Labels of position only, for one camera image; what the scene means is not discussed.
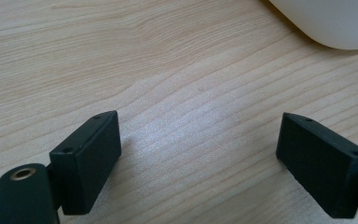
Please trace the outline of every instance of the black plastic block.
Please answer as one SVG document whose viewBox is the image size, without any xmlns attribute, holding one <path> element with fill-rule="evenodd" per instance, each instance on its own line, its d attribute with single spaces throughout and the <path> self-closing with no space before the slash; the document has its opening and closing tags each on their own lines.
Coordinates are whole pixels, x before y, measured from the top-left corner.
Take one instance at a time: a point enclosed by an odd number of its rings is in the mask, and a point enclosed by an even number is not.
<svg viewBox="0 0 358 224">
<path fill-rule="evenodd" d="M 331 217 L 354 217 L 358 146 L 322 124 L 283 114 L 277 157 Z"/>
<path fill-rule="evenodd" d="M 50 152 L 55 175 L 64 181 L 66 215 L 90 211 L 120 155 L 116 111 L 92 117 Z"/>
</svg>

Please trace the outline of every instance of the mounting hole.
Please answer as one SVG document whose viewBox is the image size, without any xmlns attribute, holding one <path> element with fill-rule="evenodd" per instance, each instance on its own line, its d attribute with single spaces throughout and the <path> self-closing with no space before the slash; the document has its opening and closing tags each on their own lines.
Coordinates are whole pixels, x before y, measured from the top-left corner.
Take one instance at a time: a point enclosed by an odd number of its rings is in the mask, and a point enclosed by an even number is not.
<svg viewBox="0 0 358 224">
<path fill-rule="evenodd" d="M 358 151 L 352 151 L 351 154 L 355 155 L 355 156 L 358 156 Z"/>
<path fill-rule="evenodd" d="M 62 152 L 64 152 L 64 153 L 69 153 L 69 152 L 71 152 L 71 151 L 73 151 L 74 149 L 72 148 L 72 147 L 66 147 L 66 148 L 64 148 L 63 150 L 62 150 Z"/>
<path fill-rule="evenodd" d="M 10 176 L 10 179 L 12 179 L 12 180 L 23 180 L 23 179 L 26 179 L 26 178 L 30 177 L 35 172 L 36 172 L 35 168 L 32 168 L 32 167 L 23 168 L 23 169 L 20 169 L 20 170 L 14 172 Z"/>
</svg>

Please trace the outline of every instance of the black plastic clip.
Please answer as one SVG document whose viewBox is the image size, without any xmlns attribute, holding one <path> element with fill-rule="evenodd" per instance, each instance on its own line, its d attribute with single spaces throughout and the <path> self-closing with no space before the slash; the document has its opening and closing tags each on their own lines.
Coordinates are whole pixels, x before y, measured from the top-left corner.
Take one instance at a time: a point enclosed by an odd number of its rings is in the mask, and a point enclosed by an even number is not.
<svg viewBox="0 0 358 224">
<path fill-rule="evenodd" d="M 86 121 L 50 153 L 51 164 L 26 164 L 0 178 L 0 223 L 60 223 L 87 214 L 121 155 L 116 111 Z"/>
<path fill-rule="evenodd" d="M 285 113 L 277 157 L 330 217 L 354 218 L 358 146 L 315 120 Z"/>
</svg>

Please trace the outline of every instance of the table surface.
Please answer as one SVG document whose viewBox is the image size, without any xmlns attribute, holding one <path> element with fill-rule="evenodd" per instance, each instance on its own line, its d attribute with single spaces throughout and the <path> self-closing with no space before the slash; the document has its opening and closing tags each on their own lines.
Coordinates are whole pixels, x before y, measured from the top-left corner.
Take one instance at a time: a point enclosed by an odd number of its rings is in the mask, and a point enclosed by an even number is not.
<svg viewBox="0 0 358 224">
<path fill-rule="evenodd" d="M 117 110 L 123 154 L 62 223 L 333 220 L 277 161 L 283 112 L 358 145 L 358 50 L 268 1 L 0 0 L 0 176 Z"/>
</svg>

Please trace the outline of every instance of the rectangular plastic piece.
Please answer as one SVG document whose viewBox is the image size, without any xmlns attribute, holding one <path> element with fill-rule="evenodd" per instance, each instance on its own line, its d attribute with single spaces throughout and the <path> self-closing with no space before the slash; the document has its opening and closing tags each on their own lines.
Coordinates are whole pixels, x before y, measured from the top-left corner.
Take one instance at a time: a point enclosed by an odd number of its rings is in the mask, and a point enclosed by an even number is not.
<svg viewBox="0 0 358 224">
<path fill-rule="evenodd" d="M 90 211 L 120 155 L 116 111 L 92 117 L 50 152 L 53 170 L 64 181 L 66 215 Z"/>
<path fill-rule="evenodd" d="M 354 217 L 358 146 L 322 124 L 283 114 L 277 157 L 331 217 Z"/>
<path fill-rule="evenodd" d="M 60 223 L 42 164 L 14 168 L 0 178 L 0 224 Z"/>
</svg>

